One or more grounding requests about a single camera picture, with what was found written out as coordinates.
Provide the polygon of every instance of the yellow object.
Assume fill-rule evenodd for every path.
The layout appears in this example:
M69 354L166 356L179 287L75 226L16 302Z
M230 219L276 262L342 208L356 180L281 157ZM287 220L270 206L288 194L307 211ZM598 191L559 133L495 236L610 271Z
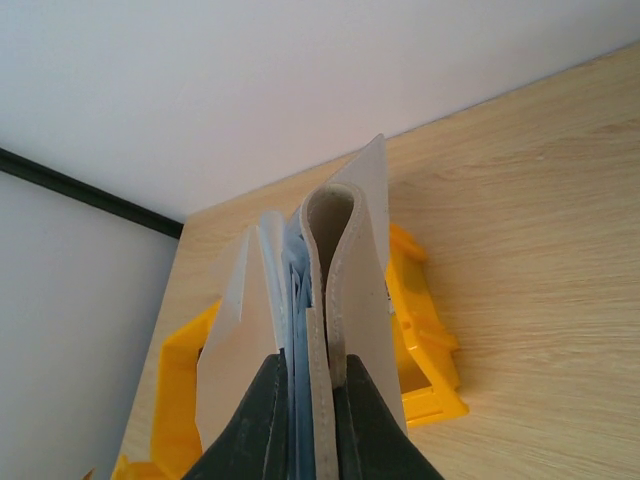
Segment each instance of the yellow object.
M469 413L451 352L457 339L440 323L427 288L423 263L427 253L413 237L391 225L386 280L392 316L396 365L407 425L438 422Z
M112 480L179 480L202 455L196 428L196 366L220 302L165 340L151 431L151 462L118 459Z

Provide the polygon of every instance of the white wall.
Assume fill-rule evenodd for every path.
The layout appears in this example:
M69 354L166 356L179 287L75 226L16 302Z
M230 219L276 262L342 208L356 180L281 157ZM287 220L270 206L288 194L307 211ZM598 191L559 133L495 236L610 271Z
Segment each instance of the white wall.
M640 38L638 0L0 3L0 145L176 219Z
M0 478L108 478L176 244L0 173Z

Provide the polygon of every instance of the dark edge trim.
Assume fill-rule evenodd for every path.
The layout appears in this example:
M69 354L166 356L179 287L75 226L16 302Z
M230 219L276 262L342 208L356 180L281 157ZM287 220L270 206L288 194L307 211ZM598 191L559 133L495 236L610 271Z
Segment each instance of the dark edge trim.
M180 238L184 225L0 148L0 172L35 183L156 232Z

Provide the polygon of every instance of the wood grain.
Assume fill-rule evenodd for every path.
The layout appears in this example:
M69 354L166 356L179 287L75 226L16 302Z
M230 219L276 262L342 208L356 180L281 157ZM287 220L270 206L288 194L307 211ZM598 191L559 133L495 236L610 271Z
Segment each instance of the wood grain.
M446 478L640 478L640 45L388 141L471 414L410 432ZM211 262L345 158L189 218L121 453L149 458L164 339Z

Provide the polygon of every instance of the table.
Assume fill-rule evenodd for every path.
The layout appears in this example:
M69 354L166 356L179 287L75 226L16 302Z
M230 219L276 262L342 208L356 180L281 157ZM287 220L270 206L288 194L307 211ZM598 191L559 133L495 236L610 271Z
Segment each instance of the table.
M640 478L640 44L388 140L471 414L411 430L445 478ZM157 359L210 266L347 157L189 217L121 453L149 459Z

